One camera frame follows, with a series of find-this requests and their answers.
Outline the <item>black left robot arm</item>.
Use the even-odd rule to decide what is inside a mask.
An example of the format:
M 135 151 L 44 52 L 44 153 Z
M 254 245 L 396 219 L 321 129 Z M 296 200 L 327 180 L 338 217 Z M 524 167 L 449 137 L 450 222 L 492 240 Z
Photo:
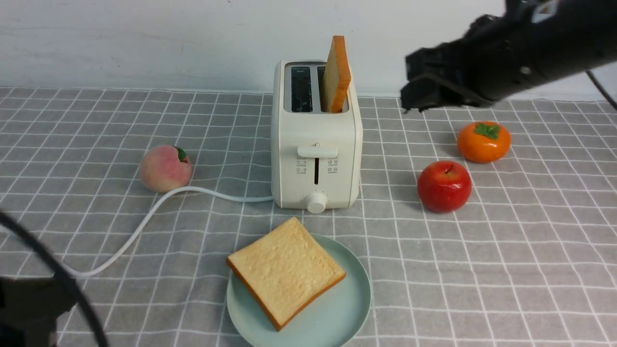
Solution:
M 0 281 L 0 345 L 2 347 L 56 347 L 58 318 L 77 301 L 55 278 Z

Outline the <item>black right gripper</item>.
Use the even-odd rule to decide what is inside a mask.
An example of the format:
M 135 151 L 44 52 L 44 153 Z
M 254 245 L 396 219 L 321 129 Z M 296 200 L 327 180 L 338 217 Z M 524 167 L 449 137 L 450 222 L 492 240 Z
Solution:
M 511 96 L 509 35 L 466 35 L 405 57 L 405 111 L 438 107 L 489 107 Z

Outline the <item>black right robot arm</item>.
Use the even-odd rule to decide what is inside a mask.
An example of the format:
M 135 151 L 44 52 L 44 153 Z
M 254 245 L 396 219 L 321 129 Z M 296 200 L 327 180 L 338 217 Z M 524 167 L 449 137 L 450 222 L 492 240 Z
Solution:
M 463 37 L 405 58 L 401 106 L 489 107 L 516 93 L 616 61 L 614 0 L 507 0 Z

